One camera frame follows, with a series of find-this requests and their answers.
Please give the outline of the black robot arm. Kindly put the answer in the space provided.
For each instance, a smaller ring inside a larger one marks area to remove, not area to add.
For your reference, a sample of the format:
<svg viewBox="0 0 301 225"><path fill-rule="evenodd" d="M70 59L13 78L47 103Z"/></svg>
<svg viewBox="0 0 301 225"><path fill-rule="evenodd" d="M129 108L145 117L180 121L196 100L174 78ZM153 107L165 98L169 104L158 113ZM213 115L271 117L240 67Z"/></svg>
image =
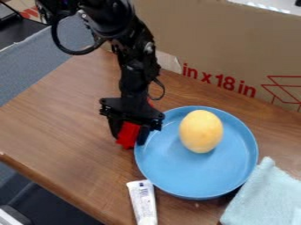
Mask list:
<svg viewBox="0 0 301 225"><path fill-rule="evenodd" d="M112 43L122 70L121 96L102 98L101 115L108 117L112 135L126 149L142 145L153 130L162 128L165 115L152 101L149 88L160 81L154 37L130 0L83 0L79 4L97 36Z"/></svg>

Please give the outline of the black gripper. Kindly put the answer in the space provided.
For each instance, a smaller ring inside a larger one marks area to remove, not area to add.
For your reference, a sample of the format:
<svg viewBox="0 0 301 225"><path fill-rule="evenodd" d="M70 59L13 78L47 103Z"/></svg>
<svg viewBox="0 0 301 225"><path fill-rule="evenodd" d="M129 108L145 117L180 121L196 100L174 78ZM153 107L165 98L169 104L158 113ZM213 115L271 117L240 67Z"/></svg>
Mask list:
<svg viewBox="0 0 301 225"><path fill-rule="evenodd" d="M146 102L146 99L161 100L162 96L153 98L149 95L149 86L154 82L161 88L165 88L165 85L157 77L150 81L146 81L141 76L122 75L120 81L120 88L122 95L118 98L102 98L101 104L101 115L108 117L112 135L114 138L118 138L120 132L122 130L124 120L117 116L117 112L125 111L130 112L132 108L142 105ZM141 146L148 141L152 130L161 130L162 121L165 119L164 113L154 108L154 117L156 123L152 125L152 128L146 125L141 126L137 144Z"/></svg>

